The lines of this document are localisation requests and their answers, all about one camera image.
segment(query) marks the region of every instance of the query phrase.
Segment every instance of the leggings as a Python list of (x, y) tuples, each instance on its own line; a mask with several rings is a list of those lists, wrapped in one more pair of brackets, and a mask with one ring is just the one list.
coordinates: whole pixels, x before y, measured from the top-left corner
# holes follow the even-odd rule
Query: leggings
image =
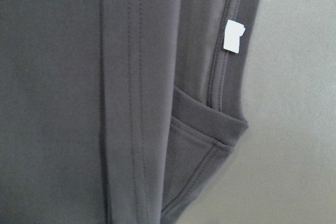
[(175, 223), (248, 128), (258, 2), (2, 0), (0, 223)]

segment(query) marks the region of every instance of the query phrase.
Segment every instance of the stitching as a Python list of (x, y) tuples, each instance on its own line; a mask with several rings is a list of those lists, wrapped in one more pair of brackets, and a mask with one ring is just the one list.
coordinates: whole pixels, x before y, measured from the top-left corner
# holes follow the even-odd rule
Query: stitching
[(144, 176), (144, 197), (146, 208), (146, 223), (148, 223), (148, 202), (146, 194), (146, 164), (144, 158), (144, 140), (143, 140), (143, 107), (142, 107), (142, 0), (139, 0), (139, 83), (140, 83), (140, 124), (141, 124), (141, 151), (142, 151), (142, 169)]
[(195, 171), (193, 172), (193, 174), (191, 175), (190, 179), (187, 181), (187, 183), (185, 184), (185, 186), (182, 188), (182, 190), (178, 193), (178, 195), (176, 195), (176, 197), (174, 197), (174, 199), (172, 199), (169, 204), (167, 204), (167, 206), (165, 208), (167, 208), (170, 204), (174, 203), (174, 205), (172, 205), (170, 207), (170, 209), (167, 211), (167, 213), (165, 215), (163, 215), (161, 218), (163, 218), (164, 216), (166, 216), (174, 206), (176, 206), (178, 203), (180, 203), (183, 199), (185, 199), (185, 196), (187, 196), (191, 190), (194, 188), (194, 186), (196, 185), (197, 181), (199, 180), (200, 176), (203, 174), (203, 172), (205, 171), (205, 168), (207, 168), (207, 166), (209, 165), (210, 161), (213, 159), (215, 153), (217, 153), (217, 151), (219, 149), (216, 149), (214, 152), (212, 152), (210, 154), (210, 156), (208, 157), (208, 160), (206, 161), (206, 163), (204, 164), (204, 166), (202, 167), (201, 171), (197, 174), (195, 180), (193, 181), (193, 183), (191, 184), (190, 188), (187, 190), (186, 193), (184, 193), (184, 197), (180, 197), (179, 196), (183, 193), (183, 191), (185, 190), (185, 188), (188, 186), (188, 184), (192, 181), (193, 176), (196, 174), (197, 169), (200, 167), (200, 165), (202, 164), (202, 162), (205, 160), (205, 158), (209, 155), (209, 153), (215, 148), (216, 146), (213, 145), (210, 150), (205, 154), (204, 158), (201, 160), (201, 162), (199, 163), (199, 165), (197, 166), (197, 168), (195, 169)]
[(138, 198), (137, 198), (137, 185), (136, 185), (136, 177), (135, 177), (135, 160), (134, 160), (134, 136), (133, 136), (133, 113), (132, 113), (132, 80), (131, 80), (131, 0), (128, 0), (127, 6), (127, 16), (128, 16), (128, 26), (127, 26), (127, 34), (128, 34), (128, 87), (129, 87), (129, 117), (130, 117), (130, 128), (131, 128), (131, 152), (132, 152), (132, 169), (133, 169), (133, 185), (134, 185), (134, 197), (135, 197), (135, 212), (136, 218), (139, 222), (139, 210), (138, 210)]
[(218, 31), (218, 36), (217, 36), (217, 41), (216, 41), (216, 47), (215, 47), (215, 51), (214, 51), (214, 62), (212, 65), (212, 69), (211, 69), (211, 76), (210, 76), (210, 85), (208, 88), (208, 106), (212, 107), (212, 93), (213, 93), (213, 82), (214, 82), (214, 78), (215, 78), (215, 70), (216, 70), (216, 65), (217, 65), (217, 59), (218, 59), (218, 51), (219, 51), (219, 46), (222, 42), (221, 40), (221, 33), (222, 33), (222, 29), (224, 28), (224, 23), (226, 20), (226, 14), (228, 12), (228, 8), (230, 6), (231, 0), (226, 0), (226, 5), (224, 7), (224, 14), (222, 16), (222, 20), (220, 22), (220, 28)]
[[(240, 3), (240, 0), (237, 0), (236, 1), (236, 4), (235, 4), (235, 9), (234, 9), (234, 12), (233, 12), (233, 18), (236, 18), (237, 16), (237, 11), (238, 11), (238, 6), (239, 6), (239, 3)], [(222, 98), (223, 98), (223, 83), (224, 83), (224, 74), (226, 72), (226, 66), (227, 66), (227, 60), (228, 60), (228, 55), (229, 55), (229, 52), (225, 52), (224, 54), (224, 57), (225, 57), (225, 61), (224, 61), (224, 64), (222, 66), (222, 71), (220, 73), (221, 75), (221, 79), (219, 81), (219, 92), (218, 92), (218, 110), (219, 111), (222, 111)]]
[[(177, 119), (177, 118), (174, 117), (174, 116), (172, 116), (172, 118), (175, 118), (175, 120), (177, 120), (177, 121), (179, 121), (179, 122), (185, 124), (184, 122), (182, 122), (181, 120)], [(183, 127), (179, 126), (177, 123), (175, 123), (174, 121), (171, 121), (171, 126), (177, 128), (177, 129), (179, 129), (180, 131), (182, 131), (182, 132), (184, 132), (184, 133), (187, 133), (187, 134), (189, 134), (190, 136), (192, 136), (192, 137), (194, 137), (194, 138), (196, 138), (196, 139), (199, 139), (199, 140), (201, 140), (201, 141), (203, 141), (203, 142), (205, 142), (205, 143), (212, 144), (212, 145), (215, 144), (218, 148), (221, 148), (221, 149), (223, 149), (223, 147), (217, 145), (216, 143), (219, 142), (220, 144), (223, 144), (223, 145), (225, 145), (225, 146), (234, 147), (233, 145), (223, 143), (223, 141), (220, 141), (220, 140), (218, 140), (218, 139), (216, 139), (216, 138), (214, 138), (214, 137), (212, 137), (212, 136), (208, 136), (208, 135), (202, 133), (201, 131), (199, 131), (199, 130), (197, 130), (197, 129), (195, 129), (195, 128), (193, 128), (193, 127), (187, 125), (187, 124), (185, 124), (185, 125), (188, 126), (190, 129), (188, 129), (188, 128), (183, 128)], [(192, 133), (192, 131), (196, 131), (196, 132), (198, 132), (199, 134), (203, 135), (204, 137), (199, 137), (199, 136), (197, 136), (196, 134)]]
[(195, 170), (193, 171), (193, 173), (191, 174), (191, 176), (189, 177), (189, 179), (188, 179), (188, 181), (185, 183), (185, 185), (182, 187), (182, 189), (180, 190), (180, 192), (178, 192), (178, 194), (171, 200), (171, 201), (169, 201), (169, 203), (162, 209), (162, 211), (164, 211), (165, 209), (167, 209), (169, 206), (169, 209), (172, 209), (173, 207), (174, 207), (174, 205), (176, 205), (177, 203), (179, 203), (180, 201), (181, 201), (181, 199), (180, 200), (178, 200), (178, 201), (176, 201), (176, 199), (178, 199), (179, 198), (179, 196), (183, 193), (183, 191), (185, 190), (185, 188), (188, 186), (188, 184), (190, 183), (190, 181), (192, 181), (192, 178), (193, 178), (193, 176), (195, 175), (195, 173), (196, 173), (196, 171), (197, 171), (197, 169), (201, 166), (201, 164), (202, 164), (202, 162), (205, 160), (205, 158), (208, 156), (208, 154), (211, 152), (211, 150), (214, 148), (215, 146), (213, 145), (210, 149), (209, 149), (209, 151), (204, 155), (204, 157), (202, 158), (202, 160), (200, 161), (200, 163), (197, 165), (197, 167), (195, 168)]

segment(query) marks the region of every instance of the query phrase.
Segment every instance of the white wall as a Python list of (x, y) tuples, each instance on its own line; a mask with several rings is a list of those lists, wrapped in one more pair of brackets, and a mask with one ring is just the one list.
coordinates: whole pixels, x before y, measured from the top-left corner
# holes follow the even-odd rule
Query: white wall
[(336, 0), (261, 0), (249, 129), (178, 224), (336, 223)]

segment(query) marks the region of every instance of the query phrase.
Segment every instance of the white tag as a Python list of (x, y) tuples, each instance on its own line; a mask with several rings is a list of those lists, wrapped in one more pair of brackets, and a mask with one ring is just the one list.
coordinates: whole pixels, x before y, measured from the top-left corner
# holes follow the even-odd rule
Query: white tag
[(223, 49), (239, 53), (240, 36), (244, 32), (244, 25), (229, 19), (225, 26)]

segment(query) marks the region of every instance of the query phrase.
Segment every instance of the side pocket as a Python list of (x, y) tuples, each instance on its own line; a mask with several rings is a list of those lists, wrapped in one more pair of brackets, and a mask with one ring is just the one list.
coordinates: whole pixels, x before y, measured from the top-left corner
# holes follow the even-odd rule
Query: side pocket
[(232, 146), (224, 145), (172, 118), (161, 223), (177, 221), (232, 150)]
[(161, 224), (177, 221), (223, 165), (247, 122), (211, 109), (175, 87)]

